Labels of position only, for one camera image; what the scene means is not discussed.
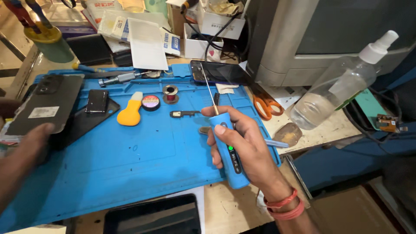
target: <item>white spray nozzle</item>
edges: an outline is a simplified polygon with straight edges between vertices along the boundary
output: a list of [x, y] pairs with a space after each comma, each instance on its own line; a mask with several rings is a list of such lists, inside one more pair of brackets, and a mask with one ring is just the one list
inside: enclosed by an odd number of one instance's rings
[[393, 30], [389, 30], [380, 39], [373, 43], [373, 48], [379, 50], [387, 50], [390, 45], [399, 37]]
[[358, 57], [367, 63], [376, 64], [387, 54], [387, 49], [398, 37], [395, 31], [389, 30], [376, 42], [368, 44]]

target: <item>plastic spray bottle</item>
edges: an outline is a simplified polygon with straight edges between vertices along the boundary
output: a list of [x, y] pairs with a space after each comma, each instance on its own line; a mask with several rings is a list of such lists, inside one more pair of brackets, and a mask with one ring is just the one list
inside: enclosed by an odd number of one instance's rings
[[290, 112], [291, 120], [300, 128], [316, 128], [331, 114], [353, 100], [374, 83], [376, 64], [387, 54], [387, 48], [399, 36], [388, 31], [375, 43], [368, 44], [358, 57], [336, 59]]

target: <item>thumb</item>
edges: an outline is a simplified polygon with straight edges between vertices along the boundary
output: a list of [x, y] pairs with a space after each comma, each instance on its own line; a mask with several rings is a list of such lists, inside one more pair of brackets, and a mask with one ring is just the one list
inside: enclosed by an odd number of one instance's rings
[[216, 125], [214, 132], [218, 139], [227, 145], [234, 147], [238, 154], [252, 151], [250, 144], [237, 131], [221, 125]]
[[54, 130], [55, 125], [46, 123], [32, 129], [20, 142], [19, 147], [12, 155], [20, 157], [37, 157], [46, 145], [49, 135]]

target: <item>wooden desk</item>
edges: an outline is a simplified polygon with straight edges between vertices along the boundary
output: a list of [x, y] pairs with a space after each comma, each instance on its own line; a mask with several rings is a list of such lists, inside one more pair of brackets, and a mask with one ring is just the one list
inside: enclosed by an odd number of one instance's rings
[[[35, 47], [31, 49], [21, 70], [16, 76], [12, 86], [7, 90], [7, 97], [21, 98], [26, 93], [27, 88], [33, 83], [35, 77], [39, 74], [46, 74], [48, 70], [70, 69], [72, 62], [59, 64], [48, 61], [43, 55], [35, 56]], [[169, 59], [168, 64], [188, 63], [190, 60], [183, 58]], [[98, 67], [113, 67], [114, 65], [102, 65]], [[283, 125], [289, 122], [289, 117], [283, 114], [279, 117], [273, 116], [270, 121], [263, 121], [267, 131], [273, 136]], [[278, 149], [279, 154], [296, 152], [328, 142], [337, 141], [359, 134], [352, 124], [346, 119], [343, 112], [336, 112], [329, 120], [321, 126], [311, 131], [304, 131], [304, 136], [297, 145], [288, 149]], [[306, 207], [309, 202], [302, 192], [301, 186], [296, 179], [288, 162], [283, 160], [280, 167], [283, 175], [299, 191], [299, 196], [306, 201]], [[205, 217], [206, 233], [230, 233], [238, 234], [259, 225], [272, 221], [273, 219], [267, 213], [260, 212], [256, 207], [256, 196], [258, 188], [253, 185], [239, 190], [233, 190], [227, 182], [206, 185], [205, 192]], [[82, 215], [77, 218], [77, 234], [102, 233], [104, 215], [107, 210], [93, 212]]]

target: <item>scissors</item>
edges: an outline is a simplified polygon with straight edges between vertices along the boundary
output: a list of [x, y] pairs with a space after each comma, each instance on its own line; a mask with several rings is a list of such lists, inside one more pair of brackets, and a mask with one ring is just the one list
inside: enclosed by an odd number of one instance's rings
[[[252, 83], [250, 85], [251, 91], [253, 92], [253, 103], [254, 107], [257, 110], [257, 113], [264, 119], [270, 120], [272, 115], [280, 116], [285, 111], [283, 107], [275, 101], [275, 99], [270, 96], [259, 84]], [[263, 108], [264, 113], [261, 111], [257, 103]], [[279, 112], [272, 109], [272, 106], [279, 108]]]

